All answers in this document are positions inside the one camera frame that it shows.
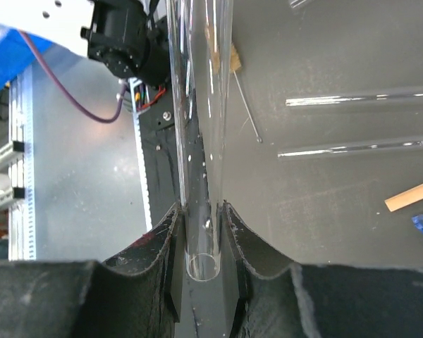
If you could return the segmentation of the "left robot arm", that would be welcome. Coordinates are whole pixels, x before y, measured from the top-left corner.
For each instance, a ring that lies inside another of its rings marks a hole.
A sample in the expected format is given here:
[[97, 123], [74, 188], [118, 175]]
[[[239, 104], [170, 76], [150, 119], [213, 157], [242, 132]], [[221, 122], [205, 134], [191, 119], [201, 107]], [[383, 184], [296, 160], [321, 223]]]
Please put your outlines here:
[[158, 1], [0, 1], [0, 25], [103, 63], [121, 79], [164, 85], [170, 76]]

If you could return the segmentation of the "glass test tube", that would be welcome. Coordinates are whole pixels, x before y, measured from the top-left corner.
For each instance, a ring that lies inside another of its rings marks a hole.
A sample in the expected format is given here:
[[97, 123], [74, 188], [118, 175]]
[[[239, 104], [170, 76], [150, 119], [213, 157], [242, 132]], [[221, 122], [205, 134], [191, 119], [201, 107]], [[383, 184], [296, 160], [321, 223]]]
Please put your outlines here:
[[232, 1], [167, 1], [185, 261], [198, 282], [221, 265]]
[[423, 86], [371, 89], [367, 91], [301, 96], [285, 100], [289, 108], [364, 104], [416, 104], [423, 102]]
[[423, 136], [411, 136], [284, 149], [277, 153], [277, 159], [281, 161], [308, 160], [314, 158], [382, 154], [397, 151], [421, 151], [422, 149]]
[[288, 4], [293, 10], [298, 10], [302, 6], [304, 6], [308, 0], [289, 0]]

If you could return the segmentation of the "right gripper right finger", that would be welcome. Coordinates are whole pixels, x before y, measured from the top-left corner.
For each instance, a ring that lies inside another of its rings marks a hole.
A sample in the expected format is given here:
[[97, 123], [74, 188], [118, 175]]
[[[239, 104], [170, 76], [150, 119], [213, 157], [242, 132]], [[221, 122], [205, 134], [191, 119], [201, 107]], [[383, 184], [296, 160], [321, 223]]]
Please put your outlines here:
[[423, 337], [423, 268], [301, 264], [221, 219], [232, 337]]

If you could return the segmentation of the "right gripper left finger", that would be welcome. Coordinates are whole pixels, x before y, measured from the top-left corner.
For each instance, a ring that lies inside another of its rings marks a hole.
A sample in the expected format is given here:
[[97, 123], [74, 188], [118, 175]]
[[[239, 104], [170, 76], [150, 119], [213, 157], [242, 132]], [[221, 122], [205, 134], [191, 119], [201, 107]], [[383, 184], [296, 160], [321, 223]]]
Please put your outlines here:
[[0, 259], [0, 337], [173, 337], [181, 213], [98, 261]]

